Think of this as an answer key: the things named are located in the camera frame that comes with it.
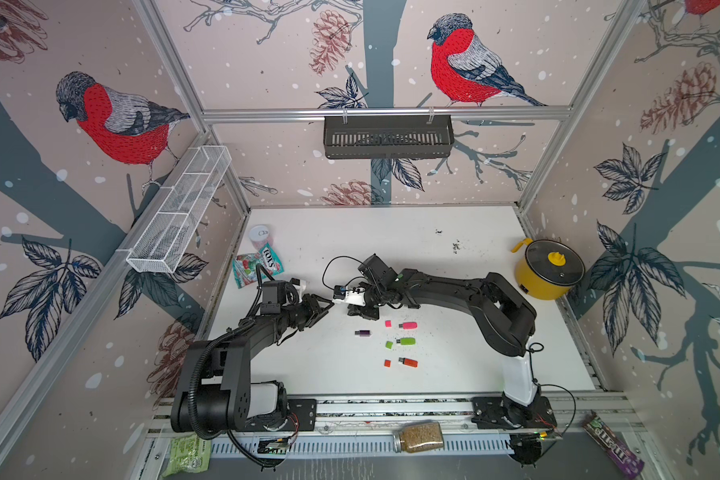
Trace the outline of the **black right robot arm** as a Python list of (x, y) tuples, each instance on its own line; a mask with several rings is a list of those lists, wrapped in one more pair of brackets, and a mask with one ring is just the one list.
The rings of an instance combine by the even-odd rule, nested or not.
[(486, 344), (503, 356), (501, 416), (495, 422), (508, 429), (529, 426), (541, 399), (529, 349), (537, 312), (501, 274), (453, 279), (410, 268), (396, 272), (377, 255), (361, 261), (358, 271), (362, 279), (358, 286), (332, 288), (333, 299), (346, 303), (350, 316), (377, 320), (383, 306), (433, 305), (472, 317)]

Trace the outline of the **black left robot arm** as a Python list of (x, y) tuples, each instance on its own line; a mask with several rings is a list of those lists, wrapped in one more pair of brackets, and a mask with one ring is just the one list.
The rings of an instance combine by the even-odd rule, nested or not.
[(236, 328), (188, 347), (170, 414), (172, 430), (211, 440), (228, 431), (278, 431), (293, 425), (284, 384), (254, 383), (251, 361), (314, 326), (332, 307), (331, 300), (302, 294), (292, 282), (260, 284)]

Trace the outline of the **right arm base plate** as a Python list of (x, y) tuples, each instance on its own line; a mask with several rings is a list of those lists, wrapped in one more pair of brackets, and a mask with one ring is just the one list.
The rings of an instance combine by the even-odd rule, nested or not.
[(547, 397), (537, 394), (529, 406), (506, 396), (482, 396), (471, 399), (471, 422), (481, 430), (552, 430), (558, 424)]

